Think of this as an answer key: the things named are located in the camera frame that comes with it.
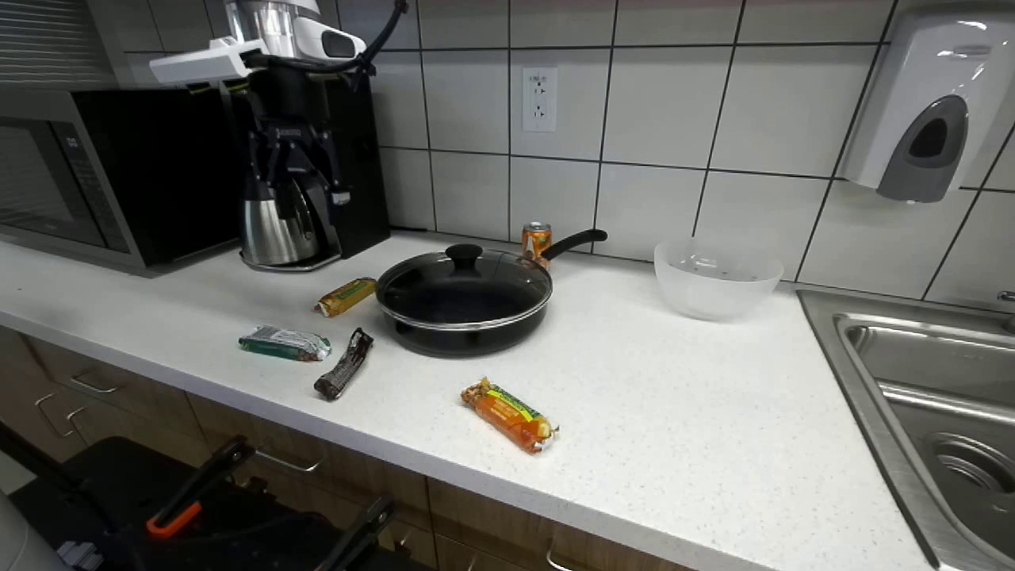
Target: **white tile wall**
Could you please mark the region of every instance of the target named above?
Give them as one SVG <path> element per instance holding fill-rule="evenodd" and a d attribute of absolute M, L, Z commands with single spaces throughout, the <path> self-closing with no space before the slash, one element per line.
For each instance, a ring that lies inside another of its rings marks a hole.
<path fill-rule="evenodd" d="M 652 261 L 655 245 L 690 238 L 704 171 L 604 165 L 598 254 Z"/>
<path fill-rule="evenodd" d="M 437 227 L 507 241 L 507 155 L 434 153 Z"/>
<path fill-rule="evenodd" d="M 507 51 L 430 51 L 434 150 L 507 153 Z"/>
<path fill-rule="evenodd" d="M 512 158 L 512 236 L 533 220 L 549 222 L 557 238 L 594 224 L 598 163 Z"/>
<path fill-rule="evenodd" d="M 388 217 L 404 227 L 434 227 L 434 194 L 430 153 L 384 150 Z"/>
<path fill-rule="evenodd" d="M 785 263 L 797 278 L 827 181 L 723 175 L 709 177 L 699 238 Z"/>
<path fill-rule="evenodd" d="M 739 0 L 618 0 L 616 44 L 734 44 Z"/>
<path fill-rule="evenodd" d="M 714 165 L 833 175 L 873 46 L 737 51 Z"/>
<path fill-rule="evenodd" d="M 200 51 L 210 44 L 210 20 L 204 0 L 150 0 L 161 51 Z"/>
<path fill-rule="evenodd" d="M 161 51 L 153 5 L 147 0 L 99 0 L 92 16 L 110 20 L 108 29 L 119 36 L 120 51 Z"/>
<path fill-rule="evenodd" d="M 381 53 L 372 91 L 381 147 L 430 147 L 420 53 Z"/>
<path fill-rule="evenodd" d="M 984 304 L 1015 312 L 999 302 L 1015 291 L 1015 201 L 1008 194 L 982 194 L 964 230 L 958 236 L 939 278 L 931 290 L 932 302 Z"/>
<path fill-rule="evenodd" d="M 931 298 L 984 302 L 1013 278 L 1015 97 L 972 163 L 974 190 L 900 205 L 836 184 L 822 202 L 891 3 L 948 0 L 410 0 L 374 75 L 391 220 L 512 241 L 530 220 L 604 224 L 598 250 L 637 261 L 659 230 L 699 227 L 804 283 L 919 298 L 939 274 Z M 90 5 L 126 81 L 150 81 L 161 36 L 227 33 L 220 0 Z M 321 9 L 374 37 L 391 0 Z M 553 133 L 522 124 L 525 67 L 559 69 Z"/>
<path fill-rule="evenodd" d="M 607 51 L 522 51 L 512 58 L 512 153 L 601 158 L 607 104 Z M 557 131 L 525 131 L 525 69 L 553 67 L 559 72 Z"/>
<path fill-rule="evenodd" d="M 384 29 L 391 5 L 391 0 L 340 0 L 344 29 L 372 42 Z M 410 0 L 410 12 L 404 12 L 388 46 L 420 46 L 420 0 Z"/>
<path fill-rule="evenodd" d="M 913 205 L 836 184 L 800 278 L 900 298 L 922 298 L 974 194 Z"/>
<path fill-rule="evenodd" d="M 748 0 L 739 42 L 879 42 L 891 0 Z"/>
<path fill-rule="evenodd" d="M 507 46 L 507 0 L 420 3 L 422 46 Z"/>
<path fill-rule="evenodd" d="M 607 158 L 704 167 L 727 67 L 730 46 L 618 46 Z"/>
<path fill-rule="evenodd" d="M 512 44 L 609 44 L 616 0 L 512 0 Z"/>

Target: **cabinet door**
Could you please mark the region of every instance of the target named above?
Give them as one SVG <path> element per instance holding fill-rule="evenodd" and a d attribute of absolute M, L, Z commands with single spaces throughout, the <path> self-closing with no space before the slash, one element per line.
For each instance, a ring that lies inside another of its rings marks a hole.
<path fill-rule="evenodd" d="M 547 561 L 541 561 L 533 553 L 519 553 L 504 546 L 489 546 L 479 535 L 437 533 L 437 571 L 541 571 Z"/>
<path fill-rule="evenodd" d="M 559 568 L 583 568 L 583 571 L 613 571 L 613 568 L 624 568 L 624 571 L 683 571 L 673 561 L 635 553 L 627 546 L 571 530 L 557 524 L 553 527 L 553 543 L 549 543 L 549 558 Z"/>
<path fill-rule="evenodd" d="M 44 424 L 44 409 L 53 405 L 56 386 L 42 370 L 31 355 L 25 337 L 14 329 L 0 329 L 0 420 L 38 450 L 52 453 L 53 459 L 67 459 L 80 450 L 71 433 Z"/>
<path fill-rule="evenodd" d="M 192 465 L 210 456 L 184 392 L 49 341 L 31 345 L 56 385 L 44 413 L 82 447 L 119 433 Z"/>
<path fill-rule="evenodd" d="M 461 543 L 486 543 L 489 553 L 525 553 L 544 558 L 549 546 L 549 524 L 512 503 L 430 482 L 434 533 Z"/>
<path fill-rule="evenodd" d="M 422 476 L 210 401 L 192 395 L 192 405 L 210 442 L 221 445 L 246 433 L 248 445 L 258 447 L 240 479 L 263 479 L 266 491 L 284 503 L 319 511 L 340 530 L 347 530 L 372 497 L 388 494 L 397 503 L 397 517 L 378 543 L 412 561 L 434 563 Z"/>

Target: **pan lid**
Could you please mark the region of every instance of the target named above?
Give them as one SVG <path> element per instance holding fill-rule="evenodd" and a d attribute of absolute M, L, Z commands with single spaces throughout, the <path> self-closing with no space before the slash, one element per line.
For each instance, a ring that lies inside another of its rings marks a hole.
<path fill-rule="evenodd" d="M 547 309 L 553 278 L 528 257 L 454 245 L 397 263 L 378 278 L 378 302 L 420 329 L 477 332 L 522 324 Z"/>

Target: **kitchen counter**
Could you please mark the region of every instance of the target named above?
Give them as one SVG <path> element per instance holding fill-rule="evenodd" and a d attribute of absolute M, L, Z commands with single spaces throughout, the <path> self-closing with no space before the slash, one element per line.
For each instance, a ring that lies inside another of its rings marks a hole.
<path fill-rule="evenodd" d="M 374 302 L 316 314 L 324 291 L 446 245 L 397 236 L 308 277 L 229 250 L 158 278 L 0 245 L 0 327 L 692 568 L 931 568 L 794 291 L 700 324 L 664 309 L 647 263 L 571 254 L 544 327 L 486 358 L 404 349 Z M 378 341 L 324 403 L 312 385 L 340 355 L 240 352 L 258 324 Z M 563 438 L 519 450 L 461 405 L 479 378 Z"/>

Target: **can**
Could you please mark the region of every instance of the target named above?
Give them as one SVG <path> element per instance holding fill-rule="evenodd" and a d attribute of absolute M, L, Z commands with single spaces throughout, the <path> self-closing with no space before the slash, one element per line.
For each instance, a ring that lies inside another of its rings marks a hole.
<path fill-rule="evenodd" d="M 354 283 L 347 283 L 344 290 L 326 291 L 326 294 L 319 302 L 319 312 L 321 312 L 324 317 L 347 314 L 354 304 L 365 302 L 374 290 L 378 290 L 378 283 L 374 283 L 372 277 L 354 278 Z"/>
<path fill-rule="evenodd" d="M 522 245 L 533 261 L 544 261 L 544 250 L 553 245 L 553 224 L 549 222 L 528 222 L 522 230 Z"/>

